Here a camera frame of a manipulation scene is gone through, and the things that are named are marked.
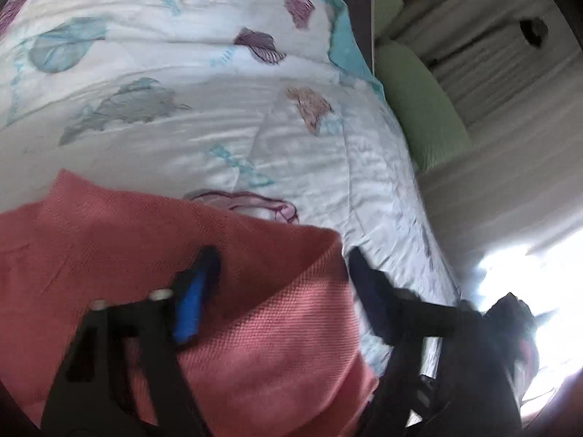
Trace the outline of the pink knit garment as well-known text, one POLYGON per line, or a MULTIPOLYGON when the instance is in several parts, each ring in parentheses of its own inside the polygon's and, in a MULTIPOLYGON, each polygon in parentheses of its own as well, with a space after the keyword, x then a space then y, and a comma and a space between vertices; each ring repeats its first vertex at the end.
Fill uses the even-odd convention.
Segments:
POLYGON ((70 172, 1 217, 1 380, 39 422, 82 315, 168 286, 204 246, 221 256, 197 341, 179 356, 217 436, 350 436, 376 388, 340 236, 70 172))

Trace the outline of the white seashell print quilt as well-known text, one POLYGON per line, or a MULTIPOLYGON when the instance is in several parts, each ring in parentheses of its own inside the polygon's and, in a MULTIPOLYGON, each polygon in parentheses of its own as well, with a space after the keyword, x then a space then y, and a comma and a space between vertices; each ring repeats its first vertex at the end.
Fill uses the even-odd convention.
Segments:
POLYGON ((401 127, 334 0, 3 0, 2 208, 63 169, 283 199, 397 285, 454 302, 401 127))

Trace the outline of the green pillow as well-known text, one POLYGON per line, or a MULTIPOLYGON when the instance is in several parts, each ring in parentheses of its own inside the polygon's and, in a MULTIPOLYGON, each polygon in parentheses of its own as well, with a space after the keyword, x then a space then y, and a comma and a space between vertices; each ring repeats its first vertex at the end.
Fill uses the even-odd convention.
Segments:
POLYGON ((403 8, 404 0, 373 0, 375 73, 416 169, 427 172, 467 152, 472 141, 432 72, 411 48, 386 36, 403 8))

